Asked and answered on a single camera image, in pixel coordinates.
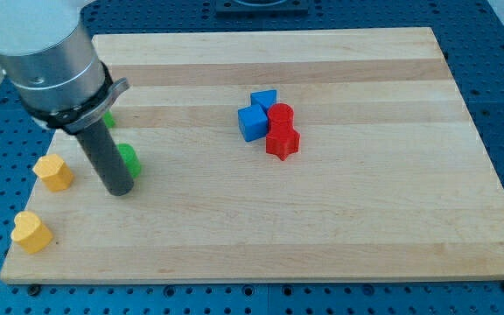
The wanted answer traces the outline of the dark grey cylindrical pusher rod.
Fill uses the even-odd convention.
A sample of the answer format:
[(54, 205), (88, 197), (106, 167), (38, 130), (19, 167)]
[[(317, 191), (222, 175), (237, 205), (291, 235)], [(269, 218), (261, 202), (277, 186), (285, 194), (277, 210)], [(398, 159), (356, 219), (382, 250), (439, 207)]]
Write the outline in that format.
[(134, 180), (103, 120), (86, 127), (75, 137), (111, 195), (123, 196), (132, 190)]

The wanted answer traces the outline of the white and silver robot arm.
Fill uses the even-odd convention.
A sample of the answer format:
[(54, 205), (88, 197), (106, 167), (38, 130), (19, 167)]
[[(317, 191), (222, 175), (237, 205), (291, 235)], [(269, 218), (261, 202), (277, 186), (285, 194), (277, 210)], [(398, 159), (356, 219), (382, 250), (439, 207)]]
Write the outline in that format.
[(108, 192), (133, 177), (103, 120), (130, 87), (113, 80), (86, 30), (85, 1), (0, 1), (0, 66), (40, 126), (73, 135)]

